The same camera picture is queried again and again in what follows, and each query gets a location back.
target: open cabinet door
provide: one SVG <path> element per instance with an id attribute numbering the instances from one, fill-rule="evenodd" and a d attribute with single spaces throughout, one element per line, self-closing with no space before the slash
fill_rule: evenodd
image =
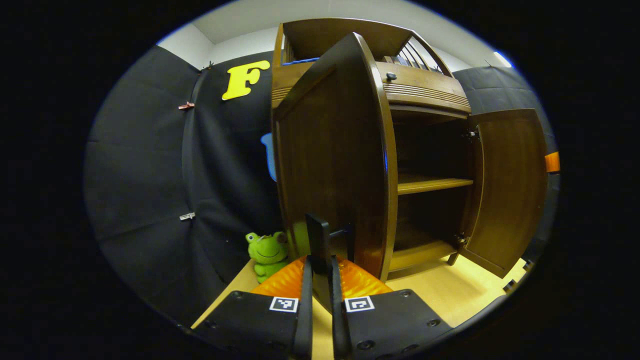
<path id="1" fill-rule="evenodd" d="M 479 132 L 476 179 L 482 180 L 474 190 L 477 214 L 460 254 L 505 277 L 534 236 L 543 211 L 545 140 L 533 109 L 484 113 L 469 120 Z"/>
<path id="2" fill-rule="evenodd" d="M 385 274 L 397 216 L 391 112 L 364 39 L 337 42 L 273 110 L 276 178 L 291 249 L 310 254 L 305 213 L 355 228 L 354 262 Z M 346 238 L 332 238 L 346 257 Z"/>

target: wooden floor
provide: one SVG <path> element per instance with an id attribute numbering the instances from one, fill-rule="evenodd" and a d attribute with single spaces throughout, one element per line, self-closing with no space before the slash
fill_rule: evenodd
<path id="1" fill-rule="evenodd" d="M 258 286 L 250 260 L 202 316 L 194 329 L 233 290 L 251 291 Z M 391 273 L 387 285 L 393 290 L 412 289 L 451 327 L 456 327 L 484 309 L 498 296 L 510 280 L 519 281 L 525 273 L 520 259 L 504 279 L 499 279 L 480 266 L 460 256 L 449 266 L 447 258 L 426 263 L 413 270 Z M 313 359 L 333 358 L 331 316 L 313 299 Z"/>

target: orange translucent object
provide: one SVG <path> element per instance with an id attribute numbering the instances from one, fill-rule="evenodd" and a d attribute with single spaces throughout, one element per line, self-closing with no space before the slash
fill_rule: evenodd
<path id="1" fill-rule="evenodd" d="M 547 172 L 560 171 L 560 156 L 558 152 L 552 152 L 545 156 L 545 163 L 547 163 Z"/>
<path id="2" fill-rule="evenodd" d="M 390 293 L 393 290 L 363 268 L 338 255 L 342 299 Z"/>
<path id="3" fill-rule="evenodd" d="M 302 273 L 304 271 L 306 258 L 306 256 L 303 256 L 283 267 L 280 271 L 253 289 L 252 293 L 300 299 L 302 292 Z M 390 293 L 393 291 L 385 285 L 384 282 L 358 265 L 340 256 L 336 256 L 336 259 L 338 260 L 338 267 L 340 268 L 343 300 L 345 298 Z"/>
<path id="4" fill-rule="evenodd" d="M 306 256 L 292 261 L 277 273 L 269 276 L 262 284 L 251 291 L 254 294 L 300 299 L 302 293 L 302 273 Z"/>

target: frog toy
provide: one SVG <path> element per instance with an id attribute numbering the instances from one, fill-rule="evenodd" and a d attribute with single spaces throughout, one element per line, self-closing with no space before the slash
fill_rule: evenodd
<path id="1" fill-rule="evenodd" d="M 249 256 L 255 260 L 254 270 L 258 282 L 262 284 L 269 276 L 287 266 L 287 238 L 279 231 L 273 235 L 258 236 L 249 233 L 245 236 L 249 243 Z"/>

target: letter f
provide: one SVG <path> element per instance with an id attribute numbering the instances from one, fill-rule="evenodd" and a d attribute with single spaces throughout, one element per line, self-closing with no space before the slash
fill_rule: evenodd
<path id="1" fill-rule="evenodd" d="M 235 97 L 245 96 L 251 92 L 251 89 L 246 87 L 245 84 L 249 81 L 249 84 L 255 85 L 260 78 L 260 70 L 266 70 L 270 66 L 266 60 L 258 61 L 251 64 L 240 65 L 232 67 L 227 72 L 231 74 L 229 76 L 229 87 L 227 92 L 222 94 L 223 100 L 233 99 Z"/>

